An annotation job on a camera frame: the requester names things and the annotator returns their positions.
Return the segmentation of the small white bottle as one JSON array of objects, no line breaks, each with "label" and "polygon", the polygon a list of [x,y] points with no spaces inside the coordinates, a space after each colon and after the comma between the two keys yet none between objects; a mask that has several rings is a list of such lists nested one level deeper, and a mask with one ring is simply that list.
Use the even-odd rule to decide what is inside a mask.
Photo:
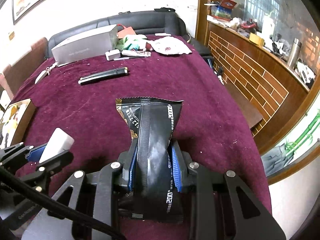
[{"label": "small white bottle", "polygon": [[39,163],[43,163],[63,151],[68,151],[73,144],[74,139],[70,135],[64,132],[61,128],[56,128],[44,148],[39,159]]}]

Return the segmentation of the black snack packet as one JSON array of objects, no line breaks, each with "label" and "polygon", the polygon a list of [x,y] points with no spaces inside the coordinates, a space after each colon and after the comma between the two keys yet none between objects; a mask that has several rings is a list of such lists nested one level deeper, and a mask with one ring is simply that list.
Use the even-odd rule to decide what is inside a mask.
[{"label": "black snack packet", "polygon": [[183,209],[168,149],[182,101],[151,97],[116,99],[116,109],[137,139],[133,190],[120,198],[120,213],[135,219],[180,223]]}]

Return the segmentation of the cardboard tray box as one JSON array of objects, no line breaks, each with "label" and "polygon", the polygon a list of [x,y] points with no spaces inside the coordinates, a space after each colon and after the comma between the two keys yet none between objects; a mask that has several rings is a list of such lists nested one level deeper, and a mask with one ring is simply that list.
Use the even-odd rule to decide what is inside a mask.
[{"label": "cardboard tray box", "polygon": [[1,118],[1,149],[22,142],[35,109],[31,99],[9,105]]}]

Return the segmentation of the white key fob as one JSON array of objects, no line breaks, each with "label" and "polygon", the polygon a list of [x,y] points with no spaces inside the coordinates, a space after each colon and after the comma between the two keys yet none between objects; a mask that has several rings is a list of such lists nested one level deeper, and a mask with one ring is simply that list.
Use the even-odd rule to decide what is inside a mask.
[{"label": "white key fob", "polygon": [[35,84],[38,84],[41,80],[43,80],[46,76],[50,75],[50,72],[53,68],[57,66],[57,62],[52,64],[50,67],[47,67],[45,70],[43,70],[36,78]]}]

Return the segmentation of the black marker yellow cap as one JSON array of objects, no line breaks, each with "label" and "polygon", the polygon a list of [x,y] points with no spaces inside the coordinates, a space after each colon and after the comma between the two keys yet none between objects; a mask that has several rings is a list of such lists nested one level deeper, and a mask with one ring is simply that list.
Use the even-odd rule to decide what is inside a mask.
[{"label": "black marker yellow cap", "polygon": [[83,86],[89,83],[95,83],[102,80],[114,79],[118,77],[122,77],[129,74],[129,70],[127,67],[117,68],[112,70],[107,70],[104,72],[99,72],[95,74],[91,74],[89,76],[81,77],[78,81],[78,84]]}]

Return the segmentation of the small white charger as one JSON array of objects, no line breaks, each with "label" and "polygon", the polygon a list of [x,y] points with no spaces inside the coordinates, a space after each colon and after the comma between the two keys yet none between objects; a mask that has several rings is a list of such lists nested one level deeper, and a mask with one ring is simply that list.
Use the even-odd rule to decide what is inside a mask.
[{"label": "small white charger", "polygon": [[118,49],[109,50],[105,53],[107,61],[113,61],[115,59],[121,58],[121,53]]}]

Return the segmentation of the silver sachet packet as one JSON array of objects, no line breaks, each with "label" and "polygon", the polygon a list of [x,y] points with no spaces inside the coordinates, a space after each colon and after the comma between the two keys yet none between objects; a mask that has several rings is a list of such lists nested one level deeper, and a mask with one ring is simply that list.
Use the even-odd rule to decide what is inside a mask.
[{"label": "silver sachet packet", "polygon": [[124,57],[150,57],[150,51],[123,50],[121,54]]}]

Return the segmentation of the green cloth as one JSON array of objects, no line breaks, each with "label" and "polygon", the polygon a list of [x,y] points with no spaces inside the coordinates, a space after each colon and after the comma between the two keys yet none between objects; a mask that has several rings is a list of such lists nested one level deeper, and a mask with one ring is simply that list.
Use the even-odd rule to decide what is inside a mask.
[{"label": "green cloth", "polygon": [[123,50],[145,50],[147,37],[143,34],[126,35],[117,42],[116,49]]}]

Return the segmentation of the pink cloth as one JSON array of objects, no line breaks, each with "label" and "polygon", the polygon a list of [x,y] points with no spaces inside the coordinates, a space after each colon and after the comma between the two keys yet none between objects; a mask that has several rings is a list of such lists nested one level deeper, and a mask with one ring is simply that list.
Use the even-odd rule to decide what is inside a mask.
[{"label": "pink cloth", "polygon": [[192,53],[192,51],[183,41],[171,36],[166,36],[154,41],[147,42],[152,46],[154,51],[162,55],[188,55]]}]

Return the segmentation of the grey shoe box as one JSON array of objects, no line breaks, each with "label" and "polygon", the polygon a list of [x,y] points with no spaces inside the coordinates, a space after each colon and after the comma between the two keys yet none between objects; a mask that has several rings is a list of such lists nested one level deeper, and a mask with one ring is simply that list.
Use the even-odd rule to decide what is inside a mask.
[{"label": "grey shoe box", "polygon": [[107,25],[73,35],[52,48],[55,62],[60,66],[104,55],[114,50],[118,42],[118,27]]}]

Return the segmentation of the red bag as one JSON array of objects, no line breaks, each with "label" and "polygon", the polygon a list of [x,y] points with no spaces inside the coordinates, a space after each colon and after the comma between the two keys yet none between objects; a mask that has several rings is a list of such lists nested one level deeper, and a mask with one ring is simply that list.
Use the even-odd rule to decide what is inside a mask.
[{"label": "red bag", "polygon": [[117,36],[119,39],[124,38],[127,35],[136,35],[136,32],[134,31],[134,29],[132,27],[126,27],[122,24],[117,24],[118,27],[122,27],[122,30],[120,30],[117,33]]}]

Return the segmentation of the brown wooden cabinet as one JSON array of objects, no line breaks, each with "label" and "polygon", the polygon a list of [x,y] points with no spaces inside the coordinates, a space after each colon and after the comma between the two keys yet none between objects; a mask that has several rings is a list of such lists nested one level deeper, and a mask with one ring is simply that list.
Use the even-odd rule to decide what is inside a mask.
[{"label": "brown wooden cabinet", "polygon": [[[307,87],[286,62],[237,31],[227,28],[223,14],[208,21],[210,1],[199,0],[196,39],[208,47],[215,65],[224,70],[231,83],[261,113],[262,120],[252,128],[261,154],[273,148],[306,114],[319,94],[319,81]],[[295,38],[302,43],[300,57],[319,73],[319,16],[308,0],[232,0],[229,17],[257,20],[260,27],[266,15],[272,17],[272,36],[281,34],[287,44]]]}]

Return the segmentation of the steel thermos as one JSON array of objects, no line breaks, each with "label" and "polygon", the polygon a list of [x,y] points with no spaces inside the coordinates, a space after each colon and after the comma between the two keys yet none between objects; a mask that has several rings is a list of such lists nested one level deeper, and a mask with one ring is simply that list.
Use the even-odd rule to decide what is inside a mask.
[{"label": "steel thermos", "polygon": [[297,38],[294,38],[293,44],[289,53],[289,57],[287,59],[287,65],[290,69],[295,68],[301,48],[302,48],[302,43],[300,42],[300,40]]}]

